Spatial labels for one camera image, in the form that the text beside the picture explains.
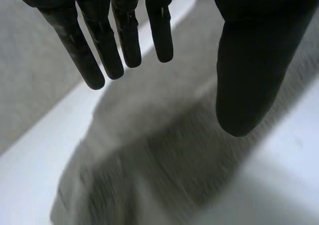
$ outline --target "black finger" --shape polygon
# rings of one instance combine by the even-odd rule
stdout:
[[[120,78],[124,69],[108,19],[110,0],[77,2],[108,77],[112,80]]]
[[[168,62],[173,58],[173,42],[168,6],[172,0],[146,0],[152,37],[158,59]]]
[[[259,18],[225,22],[216,101],[225,131],[245,136],[268,112],[317,4],[292,0]]]
[[[120,44],[128,67],[141,64],[142,56],[139,44],[138,21],[135,9],[139,0],[112,0],[112,10],[120,38]]]
[[[39,9],[58,34],[87,85],[98,90],[105,84],[103,74],[77,21],[75,3],[56,9]]]

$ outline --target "gray surface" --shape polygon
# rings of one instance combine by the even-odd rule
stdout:
[[[147,20],[144,0],[136,14]],[[100,62],[79,14],[80,26]],[[113,16],[111,25],[115,29]],[[21,0],[0,0],[0,154],[82,78],[53,28]]]

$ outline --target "gloved hand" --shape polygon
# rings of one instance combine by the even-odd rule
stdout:
[[[104,85],[77,22],[76,0],[24,0],[39,8],[55,28],[86,83]],[[113,31],[107,19],[109,3],[116,19],[126,64],[141,63],[137,20],[138,0],[77,0],[101,61],[111,79],[123,75]],[[173,57],[168,5],[171,0],[146,0],[153,40],[160,61]],[[217,61],[216,112],[225,131],[245,136],[273,104],[288,65],[318,6],[319,0],[215,0],[225,24]]]
[[[114,33],[108,20],[110,2],[116,21],[120,44],[128,67],[141,64],[138,21],[135,8],[138,0],[23,0],[36,7],[61,39],[84,81],[92,89],[104,86],[103,74],[85,40],[77,21],[77,1],[93,38],[102,64],[111,79],[120,78],[123,65],[117,51]],[[173,58],[168,5],[172,0],[146,0],[153,40],[158,58],[168,62]]]

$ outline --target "black fabric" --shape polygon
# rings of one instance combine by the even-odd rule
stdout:
[[[319,0],[270,0],[276,10],[265,0],[215,1],[225,19],[217,117],[225,131],[245,136],[272,106]]]

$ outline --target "white floor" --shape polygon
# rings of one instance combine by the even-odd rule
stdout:
[[[192,5],[189,0],[172,3],[173,26]],[[149,25],[140,35],[145,55],[152,47]],[[0,158],[0,225],[50,224],[58,178],[102,93],[79,84]],[[245,164],[216,207],[193,224],[319,224],[318,105],[316,80]]]

